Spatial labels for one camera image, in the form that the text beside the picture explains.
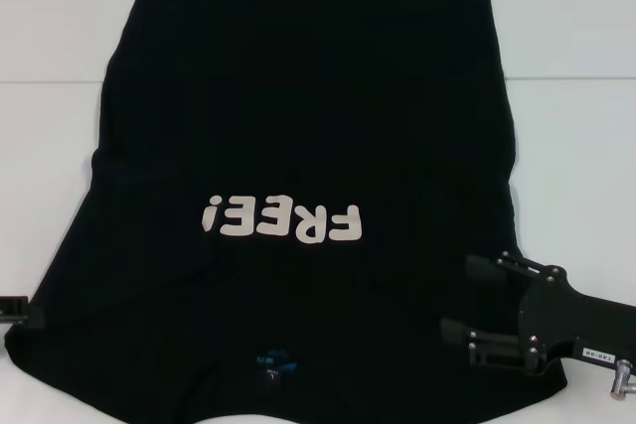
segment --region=sticker label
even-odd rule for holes
[[[598,361],[605,361],[614,364],[616,356],[610,353],[602,353],[597,350],[591,350],[589,348],[583,348],[583,356],[590,359],[596,359]]]

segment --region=white table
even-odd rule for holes
[[[34,291],[83,194],[106,63],[133,0],[0,0],[0,295]],[[636,305],[636,0],[493,0],[518,135],[518,236],[579,291]],[[500,424],[631,422],[612,371]],[[215,422],[273,422],[234,417]],[[117,422],[0,353],[0,422]]]

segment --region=black fabric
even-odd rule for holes
[[[439,336],[442,315],[516,330],[518,292],[463,274],[519,253],[514,160],[490,0],[136,0],[90,190],[34,298],[49,327],[7,349],[134,424],[517,410],[564,387],[560,366],[473,369]],[[263,215],[281,195],[306,208],[287,234],[224,233],[249,230],[232,197],[284,231]],[[319,207],[322,241],[301,218]]]

